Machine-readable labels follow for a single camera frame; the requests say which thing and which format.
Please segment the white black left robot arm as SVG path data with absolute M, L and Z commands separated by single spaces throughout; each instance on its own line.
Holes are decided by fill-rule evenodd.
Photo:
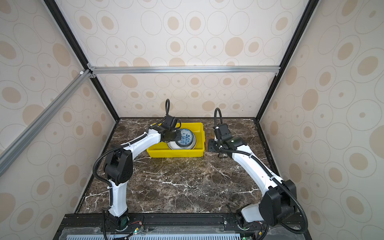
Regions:
M 181 120 L 166 115 L 150 125 L 135 139 L 118 145 L 102 154 L 94 163 L 93 176 L 108 185 L 109 214 L 120 219 L 128 210 L 127 184 L 133 175 L 133 160 L 142 152 L 158 143 L 175 142 L 181 139 Z

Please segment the white black-striped-rim plate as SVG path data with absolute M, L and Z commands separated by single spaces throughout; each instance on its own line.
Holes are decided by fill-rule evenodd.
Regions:
M 196 143 L 197 143 L 197 138 L 196 138 L 195 134 L 194 134 L 194 137 L 195 137 L 195 139 L 189 147 L 180 147 L 176 144 L 176 141 L 175 142 L 168 142 L 167 145 L 168 145 L 170 150 L 192 150 L 196 146 Z

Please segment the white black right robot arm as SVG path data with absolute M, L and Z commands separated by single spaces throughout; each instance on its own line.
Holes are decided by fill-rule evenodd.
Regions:
M 229 157 L 237 162 L 254 180 L 262 194 L 257 204 L 250 204 L 238 211 L 242 228 L 248 223 L 263 222 L 269 226 L 281 225 L 294 234 L 308 231 L 308 218 L 297 200 L 297 188 L 291 180 L 283 180 L 272 172 L 241 138 L 234 137 L 227 124 L 215 124 L 215 138 L 209 141 L 209 150 L 218 153 L 220 158 Z M 300 229 L 294 229 L 285 220 L 299 212 L 303 218 Z

